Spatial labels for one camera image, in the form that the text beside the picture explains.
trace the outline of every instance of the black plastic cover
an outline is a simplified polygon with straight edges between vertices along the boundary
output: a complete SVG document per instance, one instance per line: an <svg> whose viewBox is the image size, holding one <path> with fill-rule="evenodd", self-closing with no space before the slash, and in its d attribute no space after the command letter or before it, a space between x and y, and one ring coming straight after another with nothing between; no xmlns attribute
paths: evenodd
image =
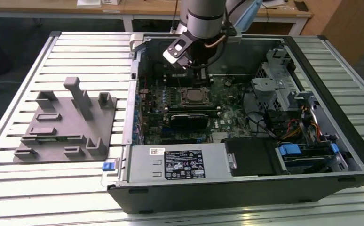
<svg viewBox="0 0 364 226"><path fill-rule="evenodd" d="M271 138L231 138L226 140L227 153L234 154L237 169L233 176L273 176L282 175L282 165Z"/></svg>

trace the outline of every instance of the paper on desk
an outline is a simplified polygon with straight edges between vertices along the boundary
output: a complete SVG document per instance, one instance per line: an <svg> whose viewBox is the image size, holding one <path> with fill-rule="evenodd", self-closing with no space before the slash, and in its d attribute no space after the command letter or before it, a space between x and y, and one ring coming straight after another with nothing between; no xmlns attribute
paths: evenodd
<svg viewBox="0 0 364 226"><path fill-rule="evenodd" d="M102 0L78 0L78 8L99 8L102 7Z"/></svg>
<svg viewBox="0 0 364 226"><path fill-rule="evenodd" d="M121 0L102 0L103 4L118 5Z"/></svg>
<svg viewBox="0 0 364 226"><path fill-rule="evenodd" d="M273 1L265 1L261 8L273 8L274 6L285 5L285 0L273 0Z"/></svg>

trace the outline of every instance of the red wire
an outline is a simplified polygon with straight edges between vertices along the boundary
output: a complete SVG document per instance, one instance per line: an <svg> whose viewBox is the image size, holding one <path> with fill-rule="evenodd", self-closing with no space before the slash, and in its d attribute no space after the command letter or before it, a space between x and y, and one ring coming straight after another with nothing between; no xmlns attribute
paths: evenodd
<svg viewBox="0 0 364 226"><path fill-rule="evenodd" d="M291 127L291 123L298 121L298 119L293 119L290 122L289 122L289 129L287 129L287 132L290 132L290 127Z"/></svg>
<svg viewBox="0 0 364 226"><path fill-rule="evenodd" d="M321 142L321 127L319 127L318 124L317 124L317 127L318 127L318 140L319 140L319 142Z"/></svg>

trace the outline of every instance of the slotted aluminum table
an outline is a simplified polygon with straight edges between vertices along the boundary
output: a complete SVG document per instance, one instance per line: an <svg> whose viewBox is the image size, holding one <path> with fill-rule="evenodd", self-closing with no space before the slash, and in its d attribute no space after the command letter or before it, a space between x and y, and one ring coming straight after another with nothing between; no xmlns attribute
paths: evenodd
<svg viewBox="0 0 364 226"><path fill-rule="evenodd" d="M364 225L364 187L303 204L129 215L102 186L102 162L13 164L38 109L38 92L55 90L58 97L71 97L63 87L67 76L81 78L91 97L110 91L121 99L110 150L111 157L121 156L130 38L130 33L113 32L62 32L50 37L0 121L0 225ZM364 138L364 81L329 41L315 37L295 41Z"/></svg>

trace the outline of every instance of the copper pipe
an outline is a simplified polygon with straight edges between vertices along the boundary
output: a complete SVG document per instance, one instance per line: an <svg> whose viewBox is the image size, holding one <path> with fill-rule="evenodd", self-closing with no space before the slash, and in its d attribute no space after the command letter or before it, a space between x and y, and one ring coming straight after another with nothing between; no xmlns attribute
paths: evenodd
<svg viewBox="0 0 364 226"><path fill-rule="evenodd" d="M207 48L217 47L226 40L226 38L227 38L227 36L223 35L222 38L218 41L215 41L213 44L205 44L205 47L207 47Z"/></svg>

